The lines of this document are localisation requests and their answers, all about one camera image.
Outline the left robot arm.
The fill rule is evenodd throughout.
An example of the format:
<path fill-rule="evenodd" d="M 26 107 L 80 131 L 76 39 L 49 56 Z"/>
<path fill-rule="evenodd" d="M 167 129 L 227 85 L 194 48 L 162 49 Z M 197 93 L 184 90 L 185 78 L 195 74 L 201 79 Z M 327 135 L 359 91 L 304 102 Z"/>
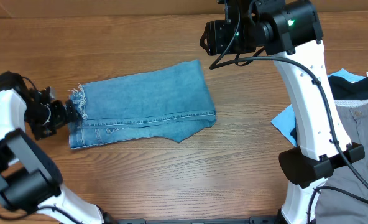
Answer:
<path fill-rule="evenodd" d="M 28 88 L 26 77 L 0 75 L 0 204 L 60 223 L 116 223 L 102 208 L 88 203 L 64 183 L 53 160 L 37 141 L 79 119 L 71 100 L 62 103 L 53 89 Z M 8 220 L 0 214 L 0 219 Z"/>

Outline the light blue denim jeans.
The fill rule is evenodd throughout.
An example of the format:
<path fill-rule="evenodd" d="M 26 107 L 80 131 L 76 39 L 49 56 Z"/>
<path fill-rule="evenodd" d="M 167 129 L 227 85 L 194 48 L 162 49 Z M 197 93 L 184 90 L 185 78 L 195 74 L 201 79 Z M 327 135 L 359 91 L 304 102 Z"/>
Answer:
<path fill-rule="evenodd" d="M 71 149 L 143 138 L 180 143 L 217 121 L 199 60 L 80 84 L 70 99 L 80 114 L 68 126 Z"/>

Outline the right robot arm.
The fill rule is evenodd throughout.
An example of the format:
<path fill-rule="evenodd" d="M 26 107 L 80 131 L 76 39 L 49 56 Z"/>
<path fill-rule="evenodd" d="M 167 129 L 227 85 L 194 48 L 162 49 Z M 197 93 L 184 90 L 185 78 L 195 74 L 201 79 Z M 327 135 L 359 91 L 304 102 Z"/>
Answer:
<path fill-rule="evenodd" d="M 270 60 L 282 76 L 295 113 L 297 145 L 278 159 L 289 184 L 275 223 L 314 223 L 318 191 L 335 169 L 364 158 L 339 119 L 324 60 L 323 32 L 309 1 L 222 0 L 225 18 L 206 24 L 200 45 L 211 68 Z"/>

